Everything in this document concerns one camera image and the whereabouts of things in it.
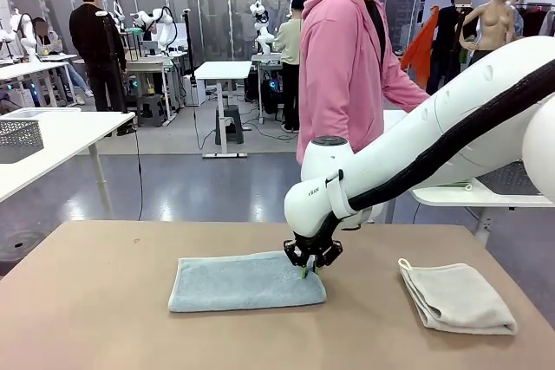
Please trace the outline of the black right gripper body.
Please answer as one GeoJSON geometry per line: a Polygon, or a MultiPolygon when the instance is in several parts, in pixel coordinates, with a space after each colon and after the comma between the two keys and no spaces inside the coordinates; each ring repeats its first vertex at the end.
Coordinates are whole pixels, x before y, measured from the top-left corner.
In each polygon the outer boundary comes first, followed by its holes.
{"type": "Polygon", "coordinates": [[[300,237],[284,241],[284,253],[294,266],[304,266],[317,256],[321,267],[330,266],[343,253],[342,244],[331,237],[300,237]]]}

